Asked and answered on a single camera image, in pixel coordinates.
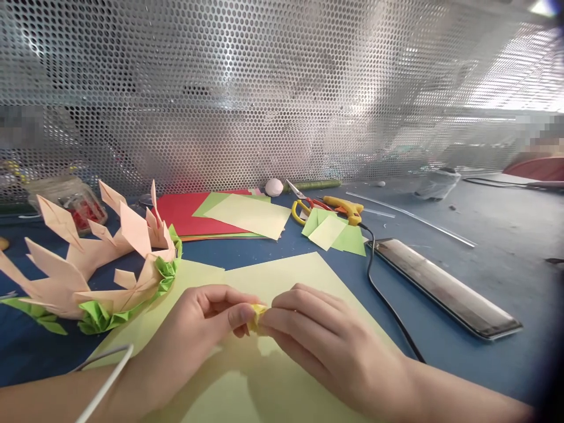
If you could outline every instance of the perforated metal sheet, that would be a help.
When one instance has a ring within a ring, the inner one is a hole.
[[[501,169],[564,108],[563,60],[484,4],[4,0],[0,201],[69,169],[124,194]]]

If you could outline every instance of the foam ball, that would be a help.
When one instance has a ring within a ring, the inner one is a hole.
[[[282,182],[280,182],[280,179],[272,178],[266,183],[264,190],[269,196],[278,197],[280,194],[282,194],[283,188],[284,185],[282,184]]]

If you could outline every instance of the yellow scissors handle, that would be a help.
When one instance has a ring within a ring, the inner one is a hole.
[[[294,217],[294,219],[296,220],[297,223],[299,223],[300,225],[304,226],[306,224],[306,221],[303,220],[297,213],[296,213],[296,207],[298,206],[298,204],[300,205],[300,207],[304,210],[304,213],[307,214],[308,216],[311,213],[311,210],[309,207],[307,207],[304,203],[301,202],[301,200],[296,200],[294,201],[294,204],[292,204],[292,216]]]

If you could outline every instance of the blue table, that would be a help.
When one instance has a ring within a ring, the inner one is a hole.
[[[400,314],[429,364],[514,398],[534,404],[549,372],[550,352],[556,345],[556,322],[561,319],[562,288],[558,269],[543,259],[561,256],[558,194],[530,190],[496,189],[460,182],[440,203],[411,195],[416,180],[394,180],[385,188],[356,183],[337,189],[308,192],[311,197],[332,195],[363,203],[365,207],[396,214],[395,219],[363,213],[363,222],[376,237],[396,237],[523,322],[524,330],[488,343],[461,328],[409,282],[380,259],[372,277]],[[390,209],[347,196],[346,191],[377,198],[405,208],[472,241],[475,249],[400,215]],[[291,206],[283,195],[274,203]],[[456,205],[456,211],[449,205]],[[115,216],[109,227],[117,228]],[[278,241],[209,240],[184,244],[184,259],[227,270],[264,261],[317,251],[407,355],[412,355],[394,319],[377,299],[367,281],[367,259],[334,249],[325,252],[300,234],[292,219]],[[11,242],[8,257],[29,278],[42,274],[25,257],[28,236],[64,255],[66,244],[41,222],[0,227]],[[93,289],[113,286],[113,269],[139,272],[141,259],[130,254],[99,269],[90,281]],[[18,289],[0,275],[0,295]],[[45,331],[29,317],[0,306],[0,386],[37,380],[68,372],[88,357],[104,335],[83,335],[75,323],[65,325],[68,336]]]

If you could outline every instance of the origami crown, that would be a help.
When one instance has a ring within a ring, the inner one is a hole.
[[[176,248],[156,207],[155,181],[151,187],[153,213],[147,209],[145,219],[127,206],[121,194],[102,181],[99,181],[99,185],[102,200],[120,216],[121,228],[112,236],[105,226],[89,220],[92,233],[99,240],[81,239],[71,213],[38,196],[45,224],[69,243],[69,250],[66,259],[63,259],[26,238],[29,259],[48,276],[39,280],[27,279],[0,251],[0,270],[29,296],[13,300],[40,306],[47,313],[65,319],[82,320],[85,307],[80,305],[88,301],[97,301],[107,314],[117,315],[136,308],[156,295],[165,275],[159,272],[155,261],[160,257],[165,263],[173,262]],[[88,280],[97,268],[133,250],[145,259],[138,279],[132,272],[116,269],[114,282],[123,290],[90,290]]]

